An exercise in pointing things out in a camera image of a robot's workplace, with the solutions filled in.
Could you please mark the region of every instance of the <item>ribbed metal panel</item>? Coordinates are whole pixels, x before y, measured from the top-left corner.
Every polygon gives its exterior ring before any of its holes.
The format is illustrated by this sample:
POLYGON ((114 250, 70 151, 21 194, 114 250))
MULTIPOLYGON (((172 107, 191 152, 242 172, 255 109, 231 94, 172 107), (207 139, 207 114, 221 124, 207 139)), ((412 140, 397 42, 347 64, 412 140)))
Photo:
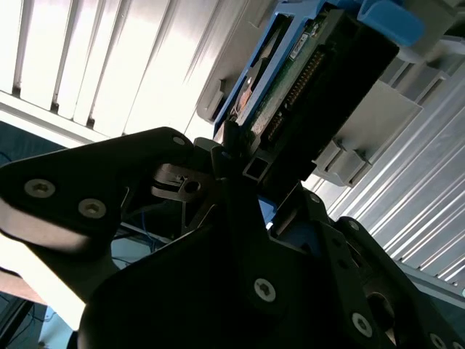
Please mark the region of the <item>ribbed metal panel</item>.
POLYGON ((316 176, 305 183, 332 218, 356 218, 392 258, 457 293, 465 288, 464 96, 462 63, 354 188, 316 176))
MULTIPOLYGON (((64 133, 78 125, 92 130, 89 141, 161 125, 186 132, 247 3, 0 1, 0 90, 6 92, 0 103, 13 94, 20 112, 30 114, 34 106, 50 111, 52 125, 62 124, 59 119, 76 124, 64 123, 64 133)), ((23 124, 4 114, 0 119, 23 124)), ((48 138, 55 132, 53 126, 27 128, 48 138)), ((51 140, 73 145, 62 135, 51 140)))

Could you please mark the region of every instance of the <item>blue cable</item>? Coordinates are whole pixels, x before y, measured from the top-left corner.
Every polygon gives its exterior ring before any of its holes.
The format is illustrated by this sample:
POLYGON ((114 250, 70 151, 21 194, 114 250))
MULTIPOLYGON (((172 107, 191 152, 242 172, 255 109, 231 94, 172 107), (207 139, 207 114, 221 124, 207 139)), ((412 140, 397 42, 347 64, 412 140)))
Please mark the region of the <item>blue cable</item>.
POLYGON ((156 240, 150 236, 150 234, 147 232, 147 229, 145 227, 145 213, 142 211, 140 212, 140 217, 142 219, 142 229, 144 230, 145 235, 152 241, 152 246, 150 247, 150 252, 155 251, 155 243, 156 240))
POLYGON ((3 156, 8 162, 12 162, 12 158, 10 158, 7 154, 3 151, 0 151, 0 155, 3 156))

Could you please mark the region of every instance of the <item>mounting hole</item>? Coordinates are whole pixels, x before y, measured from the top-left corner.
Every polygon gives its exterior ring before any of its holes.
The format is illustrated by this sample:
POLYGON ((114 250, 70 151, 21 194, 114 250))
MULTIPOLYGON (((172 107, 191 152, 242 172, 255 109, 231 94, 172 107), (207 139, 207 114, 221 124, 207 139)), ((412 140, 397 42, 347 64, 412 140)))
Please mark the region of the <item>mounting hole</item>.
POLYGON ((333 242, 334 246, 336 246, 336 247, 341 247, 342 246, 341 242, 337 238, 333 238, 332 242, 333 242))
POLYGON ((179 145, 186 144, 186 142, 181 137, 178 137, 178 136, 173 137, 173 142, 175 142, 175 143, 177 143, 179 145))
POLYGON ((349 269, 349 266, 348 266, 347 263, 345 263, 345 261, 343 261, 343 260, 338 260, 338 261, 337 261, 337 264, 339 264, 339 266, 340 266, 342 269, 349 269))
POLYGON ((199 191, 201 188, 201 184, 199 182, 189 182, 188 184, 185 185, 184 190, 188 194, 195 193, 196 191, 199 191))
POLYGON ((386 332, 394 329, 395 313, 394 308, 384 295, 374 292, 367 297, 368 306, 373 314, 374 321, 379 328, 386 332))

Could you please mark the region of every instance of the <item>cable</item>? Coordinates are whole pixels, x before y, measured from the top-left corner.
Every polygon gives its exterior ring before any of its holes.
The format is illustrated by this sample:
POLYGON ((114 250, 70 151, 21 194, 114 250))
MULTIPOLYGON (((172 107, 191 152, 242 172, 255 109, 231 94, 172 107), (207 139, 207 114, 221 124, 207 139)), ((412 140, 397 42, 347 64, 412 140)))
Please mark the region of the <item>cable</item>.
POLYGON ((37 316, 34 316, 34 319, 37 320, 37 321, 40 321, 40 322, 50 322, 53 317, 55 316, 57 312, 54 311, 53 314, 51 316, 49 316, 48 318, 38 318, 37 316))
POLYGON ((12 158, 10 158, 7 154, 5 154, 3 151, 0 151, 0 155, 3 156, 8 162, 12 162, 12 158))
MULTIPOLYGON (((31 320, 29 321, 29 324, 26 325, 26 327, 24 329, 22 329, 20 331, 20 333, 18 333, 17 335, 15 335, 12 340, 9 341, 9 343, 7 344, 7 346, 9 346, 10 344, 12 344, 21 334, 24 333, 24 331, 26 329, 29 328, 29 326, 35 321, 35 313, 36 313, 36 305, 33 305, 32 306, 32 316, 31 316, 31 320)), ((29 337, 31 336, 31 334, 29 334, 21 343, 25 342, 29 337)))
POLYGON ((121 258, 117 258, 117 257, 111 257, 111 258, 114 259, 114 260, 119 260, 120 262, 125 262, 127 265, 132 264, 131 262, 128 262, 127 260, 122 260, 121 258))
POLYGON ((122 238, 131 238, 132 236, 136 236, 137 234, 138 234, 138 232, 132 231, 131 233, 125 233, 125 234, 117 235, 117 236, 115 236, 113 238, 113 241, 119 240, 119 239, 122 239, 122 238))
POLYGON ((155 243, 156 240, 150 236, 150 234, 147 232, 147 229, 145 228, 145 213, 142 211, 140 212, 140 218, 142 220, 142 229, 144 230, 145 235, 152 241, 152 245, 150 246, 150 253, 153 253, 155 251, 155 243))

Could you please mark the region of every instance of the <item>blue clip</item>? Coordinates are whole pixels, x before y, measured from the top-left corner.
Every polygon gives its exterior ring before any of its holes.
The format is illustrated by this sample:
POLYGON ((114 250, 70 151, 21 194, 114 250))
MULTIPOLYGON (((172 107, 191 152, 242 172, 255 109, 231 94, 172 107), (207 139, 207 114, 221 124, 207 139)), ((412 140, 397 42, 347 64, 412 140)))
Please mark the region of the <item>blue clip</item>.
POLYGON ((402 46, 412 46, 424 34, 424 24, 397 0, 365 0, 357 19, 402 46))
POLYGON ((273 218, 276 215, 276 205, 270 200, 259 196, 260 209, 262 211, 262 216, 264 224, 268 224, 273 221, 273 218))
POLYGON ((306 21, 308 19, 315 19, 326 2, 354 14, 359 11, 357 18, 360 22, 372 27, 403 46, 411 46, 421 38, 424 32, 423 23, 409 11, 402 8, 401 5, 403 0, 306 0, 299 3, 281 2, 276 6, 267 28, 260 38, 254 53, 247 62, 246 68, 236 81, 234 88, 222 106, 215 121, 214 135, 218 132, 218 129, 226 118, 227 110, 231 107, 231 103, 233 103, 242 83, 245 81, 247 71, 259 54, 260 47, 267 38, 267 34, 271 30, 272 24, 277 16, 279 14, 290 15, 293 19, 263 73, 262 78, 257 84, 254 93, 237 120, 240 127, 248 126, 251 116, 254 114, 262 98, 265 96, 268 87, 271 85, 272 80, 284 63, 288 53, 292 50, 296 40, 299 38, 301 29, 305 26, 306 21))

